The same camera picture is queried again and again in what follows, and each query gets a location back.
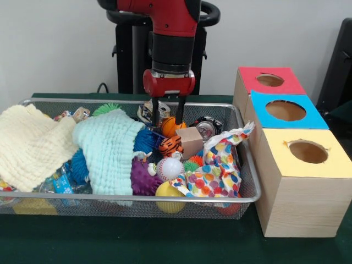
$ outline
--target cream knit blanket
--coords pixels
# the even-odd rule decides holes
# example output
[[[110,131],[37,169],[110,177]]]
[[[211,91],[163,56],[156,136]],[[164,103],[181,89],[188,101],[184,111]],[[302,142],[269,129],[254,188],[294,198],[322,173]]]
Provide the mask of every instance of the cream knit blanket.
[[[76,125],[72,117],[55,122],[30,104],[0,115],[0,178],[20,191],[32,191],[71,159]]]

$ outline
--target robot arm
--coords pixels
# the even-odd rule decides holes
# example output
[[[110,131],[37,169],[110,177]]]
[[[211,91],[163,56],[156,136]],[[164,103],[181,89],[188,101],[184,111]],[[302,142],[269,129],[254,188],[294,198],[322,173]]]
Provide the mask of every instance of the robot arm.
[[[190,70],[201,0],[98,0],[107,10],[146,14],[153,22],[152,69],[143,76],[145,91],[153,98],[153,124],[158,120],[158,97],[180,97],[176,124],[182,123],[185,96],[195,78]]]

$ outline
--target toy tiger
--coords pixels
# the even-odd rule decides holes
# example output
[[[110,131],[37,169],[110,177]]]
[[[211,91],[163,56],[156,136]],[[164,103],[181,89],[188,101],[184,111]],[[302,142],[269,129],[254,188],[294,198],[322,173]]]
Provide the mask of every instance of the toy tiger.
[[[163,157],[171,157],[172,153],[179,151],[183,153],[183,148],[181,146],[181,137],[173,136],[169,139],[164,139],[159,145],[159,150]]]

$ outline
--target wooden box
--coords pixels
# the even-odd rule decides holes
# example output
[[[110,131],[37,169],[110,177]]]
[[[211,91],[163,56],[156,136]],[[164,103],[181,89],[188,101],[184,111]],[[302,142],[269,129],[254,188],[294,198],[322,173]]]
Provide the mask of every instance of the wooden box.
[[[182,159],[188,160],[203,149],[203,137],[195,126],[176,130],[176,135],[181,137],[183,147]]]
[[[239,108],[243,120],[252,91],[264,94],[305,95],[304,89],[290,68],[239,67],[233,105]]]
[[[262,128],[329,129],[306,95],[267,94],[252,91],[246,106],[244,123],[255,122],[249,138],[256,156]]]
[[[334,237],[352,198],[352,163],[329,130],[263,129],[256,202],[266,237]]]

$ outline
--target green spiky ball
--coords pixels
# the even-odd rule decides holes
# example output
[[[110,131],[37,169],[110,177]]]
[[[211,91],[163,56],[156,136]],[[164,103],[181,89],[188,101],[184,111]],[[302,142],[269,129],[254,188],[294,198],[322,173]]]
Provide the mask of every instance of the green spiky ball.
[[[120,105],[118,103],[106,103],[103,104],[102,106],[99,106],[98,109],[96,109],[93,113],[94,117],[100,116],[101,114],[106,114],[110,111],[120,109]]]
[[[194,172],[199,168],[198,164],[192,161],[186,161],[183,163],[183,167],[185,168],[185,172],[191,171]]]

